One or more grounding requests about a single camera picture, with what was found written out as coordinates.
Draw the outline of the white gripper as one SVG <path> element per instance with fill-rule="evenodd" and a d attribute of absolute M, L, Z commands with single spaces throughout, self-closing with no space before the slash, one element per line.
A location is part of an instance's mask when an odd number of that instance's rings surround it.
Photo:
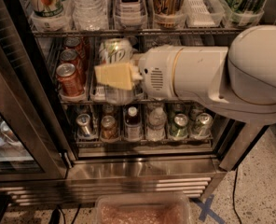
<path fill-rule="evenodd" d="M 143 90 L 150 99 L 174 98 L 173 67 L 182 49 L 163 45 L 144 54 L 134 53 L 131 62 L 97 65 L 94 67 L 97 82 L 130 91 L 142 80 Z"/>

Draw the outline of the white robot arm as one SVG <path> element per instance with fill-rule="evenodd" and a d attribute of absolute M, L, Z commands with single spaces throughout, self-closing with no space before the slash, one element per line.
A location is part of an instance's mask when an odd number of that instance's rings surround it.
<path fill-rule="evenodd" d="M 230 119 L 276 123 L 274 25 L 248 28 L 228 47 L 164 45 L 94 71 L 112 88 L 129 91 L 140 81 L 152 99 L 194 101 Z"/>

